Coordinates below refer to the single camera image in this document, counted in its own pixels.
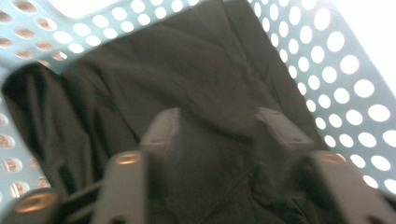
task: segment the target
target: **black garment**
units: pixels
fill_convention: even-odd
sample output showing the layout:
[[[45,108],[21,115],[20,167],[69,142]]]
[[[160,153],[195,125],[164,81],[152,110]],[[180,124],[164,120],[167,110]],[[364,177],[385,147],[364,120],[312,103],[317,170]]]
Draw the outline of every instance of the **black garment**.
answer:
[[[264,174],[249,153],[259,106],[284,113],[324,148],[303,97],[243,0],[202,3],[93,50],[62,76],[27,65],[7,79],[3,92],[24,141],[63,195],[99,180],[112,155],[136,149],[159,112],[180,107],[203,120],[196,134],[207,141],[193,145],[179,174],[191,181],[180,183],[183,197],[152,201],[153,220],[165,206],[182,223],[276,223],[286,211],[300,214],[289,201],[268,200],[272,189],[265,181],[259,186],[271,190],[251,191]],[[190,167],[200,150],[212,160]],[[183,191],[193,186],[199,195]]]

